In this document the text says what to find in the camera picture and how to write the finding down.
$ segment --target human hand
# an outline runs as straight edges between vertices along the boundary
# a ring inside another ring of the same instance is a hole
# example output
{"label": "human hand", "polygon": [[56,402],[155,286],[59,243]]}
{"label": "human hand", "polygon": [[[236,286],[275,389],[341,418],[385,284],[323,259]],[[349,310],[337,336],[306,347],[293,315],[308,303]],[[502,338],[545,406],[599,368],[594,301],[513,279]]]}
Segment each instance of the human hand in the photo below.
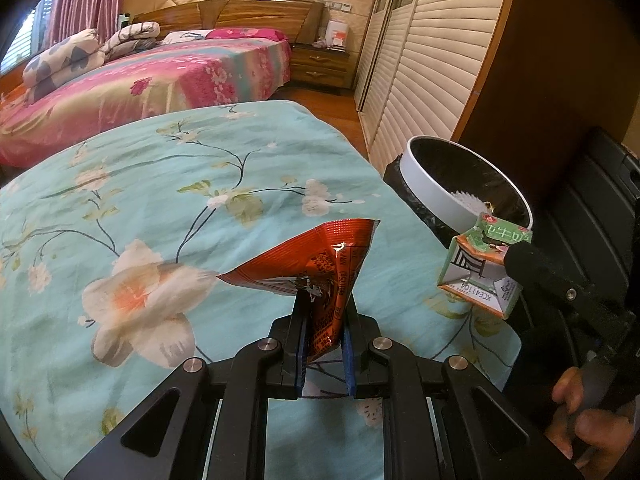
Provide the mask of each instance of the human hand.
{"label": "human hand", "polygon": [[[567,426],[569,416],[582,404],[584,388],[580,368],[569,368],[554,386],[551,397],[560,407],[554,414],[546,437],[569,459],[574,450]],[[603,480],[612,471],[626,451],[634,436],[634,427],[629,420],[634,415],[635,404],[626,405],[615,415],[605,410],[584,410],[575,421],[575,436],[595,448],[585,453],[576,466],[587,480]]]}

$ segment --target pillow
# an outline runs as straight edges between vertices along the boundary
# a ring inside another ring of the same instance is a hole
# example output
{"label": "pillow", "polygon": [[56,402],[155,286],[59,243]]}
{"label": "pillow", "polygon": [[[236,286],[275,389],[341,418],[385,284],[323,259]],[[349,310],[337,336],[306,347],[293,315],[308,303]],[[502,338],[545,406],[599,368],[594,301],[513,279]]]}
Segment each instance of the pillow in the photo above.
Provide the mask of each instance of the pillow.
{"label": "pillow", "polygon": [[157,38],[160,34],[160,25],[156,22],[142,22],[127,25],[109,38],[109,41],[100,47],[105,54],[125,41],[144,40],[145,38]]}
{"label": "pillow", "polygon": [[80,77],[91,70],[100,68],[104,64],[104,53],[97,51],[89,57],[85,57],[80,61],[73,62],[65,66],[62,70],[40,81],[33,88],[29,88],[25,95],[25,101],[32,104],[44,96],[49,95],[54,90],[60,88],[63,84],[72,81],[76,77]]}
{"label": "pillow", "polygon": [[161,43],[163,45],[169,45],[172,43],[184,43],[185,41],[204,40],[212,30],[212,28],[209,28],[207,30],[178,30],[177,32],[169,32]]}
{"label": "pillow", "polygon": [[207,34],[208,40],[240,40],[241,38],[263,38],[271,41],[289,41],[277,28],[214,28]]}
{"label": "pillow", "polygon": [[82,30],[34,57],[22,73],[22,81],[33,88],[59,70],[86,59],[99,47],[98,32],[94,28]]}
{"label": "pillow", "polygon": [[146,40],[133,40],[125,41],[119,45],[113,47],[106,54],[105,62],[113,61],[119,57],[129,56],[130,54],[137,54],[144,52],[145,50],[152,49],[156,46],[156,38],[146,38]]}

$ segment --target pink curtain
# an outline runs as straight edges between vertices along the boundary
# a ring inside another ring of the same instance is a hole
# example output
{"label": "pink curtain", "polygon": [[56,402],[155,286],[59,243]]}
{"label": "pink curtain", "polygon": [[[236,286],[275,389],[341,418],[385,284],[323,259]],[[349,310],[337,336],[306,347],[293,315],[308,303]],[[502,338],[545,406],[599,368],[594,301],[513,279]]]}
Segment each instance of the pink curtain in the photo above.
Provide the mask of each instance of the pink curtain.
{"label": "pink curtain", "polygon": [[44,48],[86,28],[97,28],[101,40],[108,40],[116,31],[120,1],[54,0]]}

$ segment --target red snack packet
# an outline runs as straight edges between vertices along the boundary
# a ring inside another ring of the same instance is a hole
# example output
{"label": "red snack packet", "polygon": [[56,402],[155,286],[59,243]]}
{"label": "red snack packet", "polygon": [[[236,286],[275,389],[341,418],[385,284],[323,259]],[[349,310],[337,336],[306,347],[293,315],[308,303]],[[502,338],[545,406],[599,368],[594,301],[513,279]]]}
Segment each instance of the red snack packet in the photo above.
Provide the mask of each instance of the red snack packet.
{"label": "red snack packet", "polygon": [[342,314],[380,220],[335,220],[298,235],[218,277],[231,285],[312,298],[309,361],[334,348]]}

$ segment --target wooden nightstand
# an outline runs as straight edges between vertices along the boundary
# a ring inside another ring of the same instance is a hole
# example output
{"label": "wooden nightstand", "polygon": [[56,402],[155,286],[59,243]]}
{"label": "wooden nightstand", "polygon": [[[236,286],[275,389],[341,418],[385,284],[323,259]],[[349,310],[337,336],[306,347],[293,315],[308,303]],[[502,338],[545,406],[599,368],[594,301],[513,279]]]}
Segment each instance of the wooden nightstand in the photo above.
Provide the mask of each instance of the wooden nightstand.
{"label": "wooden nightstand", "polygon": [[343,88],[348,65],[346,52],[295,44],[291,54],[291,80]]}

